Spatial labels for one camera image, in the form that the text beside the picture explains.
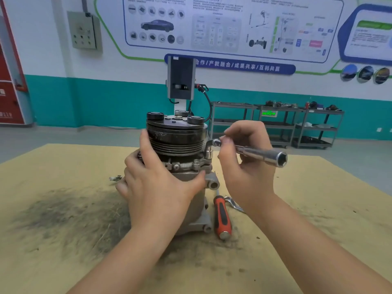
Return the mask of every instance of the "red and black screwdriver handle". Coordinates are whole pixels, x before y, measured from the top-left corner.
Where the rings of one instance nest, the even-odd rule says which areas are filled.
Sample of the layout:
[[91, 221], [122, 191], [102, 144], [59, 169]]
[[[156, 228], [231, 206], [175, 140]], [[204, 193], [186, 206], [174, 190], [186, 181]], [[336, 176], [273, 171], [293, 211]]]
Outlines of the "red and black screwdriver handle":
[[228, 217], [225, 199], [218, 195], [214, 198], [215, 206], [215, 233], [222, 240], [227, 240], [231, 236], [231, 222]]

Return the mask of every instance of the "compressor housing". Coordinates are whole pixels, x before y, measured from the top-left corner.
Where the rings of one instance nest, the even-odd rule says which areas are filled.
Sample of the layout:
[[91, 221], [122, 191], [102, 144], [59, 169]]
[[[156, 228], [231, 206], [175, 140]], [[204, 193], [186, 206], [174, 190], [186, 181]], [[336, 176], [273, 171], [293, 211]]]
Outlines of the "compressor housing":
[[[147, 113], [147, 131], [151, 145], [166, 169], [176, 178], [187, 182], [204, 170], [205, 188], [217, 190], [219, 181], [211, 164], [213, 151], [205, 142], [207, 125], [204, 118], [188, 115], [189, 112], [184, 110], [176, 110], [173, 116], [161, 112]], [[207, 208], [203, 189], [190, 203], [184, 222], [176, 235], [192, 231], [212, 232], [213, 226], [206, 212]]]

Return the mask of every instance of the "gray metal cart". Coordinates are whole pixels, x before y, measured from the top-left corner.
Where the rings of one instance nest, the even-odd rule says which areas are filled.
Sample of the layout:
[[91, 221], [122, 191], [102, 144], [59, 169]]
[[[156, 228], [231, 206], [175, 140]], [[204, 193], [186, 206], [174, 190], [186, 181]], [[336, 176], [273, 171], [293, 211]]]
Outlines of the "gray metal cart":
[[[319, 147], [319, 148], [326, 149], [328, 147], [332, 147], [335, 142], [337, 132], [340, 128], [341, 122], [343, 121], [344, 111], [325, 110], [325, 109], [318, 110], [318, 109], [306, 109], [306, 108], [299, 108], [299, 111], [304, 112], [305, 116], [303, 118], [303, 122], [301, 125], [299, 125], [299, 124], [295, 125], [295, 128], [301, 129], [301, 132], [300, 132], [300, 136], [298, 138], [293, 138], [293, 140], [292, 140], [293, 145], [296, 148], [299, 148], [299, 147]], [[305, 123], [306, 123], [306, 120], [307, 120], [309, 114], [325, 114], [326, 116], [324, 119], [324, 124], [326, 124], [328, 122], [329, 116], [331, 114], [340, 115], [341, 117], [339, 120], [339, 124], [337, 125], [337, 128], [335, 128], [335, 127], [320, 128], [320, 127], [317, 127], [316, 124], [313, 124], [312, 127], [305, 127]], [[318, 138], [314, 138], [314, 137], [303, 136], [303, 132], [305, 130], [315, 130], [315, 131], [321, 131], [321, 132], [320, 132], [320, 135]], [[331, 143], [326, 142], [324, 140], [321, 140], [325, 131], [335, 132], [334, 138], [332, 139]]]
[[253, 114], [255, 109], [257, 107], [253, 104], [248, 104], [248, 103], [231, 103], [231, 102], [212, 102], [213, 104], [213, 113], [211, 116], [211, 121], [210, 121], [210, 126], [209, 126], [209, 138], [213, 139], [216, 137], [219, 137], [221, 134], [217, 133], [214, 136], [214, 125], [217, 126], [231, 126], [233, 123], [236, 121], [239, 121], [239, 119], [216, 119], [215, 118], [215, 108], [217, 107], [223, 107], [223, 108], [239, 108], [239, 109], [244, 109], [244, 116], [243, 119], [246, 119], [248, 109], [251, 110], [251, 119], [253, 119]]
[[[280, 129], [280, 136], [270, 135], [270, 140], [272, 145], [282, 146], [286, 148], [288, 145], [291, 145], [292, 139], [294, 137], [295, 131], [295, 120], [297, 112], [299, 112], [298, 108], [291, 108], [291, 107], [270, 107], [264, 105], [256, 105], [257, 110], [260, 110], [259, 114], [259, 121], [263, 121], [265, 127], [267, 129]], [[265, 121], [262, 120], [263, 118], [263, 110], [272, 110], [272, 111], [282, 111], [285, 113], [285, 118], [283, 122], [279, 121]], [[293, 118], [291, 123], [287, 122], [289, 112], [293, 113]]]

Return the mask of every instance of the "beige work mat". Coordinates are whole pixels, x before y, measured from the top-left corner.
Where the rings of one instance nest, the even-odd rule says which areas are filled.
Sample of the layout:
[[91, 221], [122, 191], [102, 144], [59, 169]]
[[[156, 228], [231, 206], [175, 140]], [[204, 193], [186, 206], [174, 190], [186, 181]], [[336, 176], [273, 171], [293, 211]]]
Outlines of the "beige work mat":
[[[0, 164], [3, 293], [64, 293], [130, 228], [110, 176], [135, 148], [47, 144]], [[214, 170], [227, 195], [219, 161]], [[392, 281], [392, 197], [323, 158], [289, 157], [275, 190], [309, 221]], [[213, 214], [212, 199], [206, 196]], [[141, 293], [301, 293], [267, 238], [229, 206], [233, 237], [177, 237]]]

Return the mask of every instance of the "floor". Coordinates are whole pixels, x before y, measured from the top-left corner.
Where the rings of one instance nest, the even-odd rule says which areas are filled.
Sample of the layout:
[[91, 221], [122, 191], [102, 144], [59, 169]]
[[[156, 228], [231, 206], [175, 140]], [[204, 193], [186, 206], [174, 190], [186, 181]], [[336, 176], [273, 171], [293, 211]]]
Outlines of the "floor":
[[[0, 163], [47, 143], [137, 147], [139, 133], [101, 127], [88, 127], [81, 132], [67, 128], [0, 127]], [[287, 153], [321, 156], [392, 196], [391, 149], [392, 141], [337, 139], [334, 147], [326, 150], [287, 148]]]

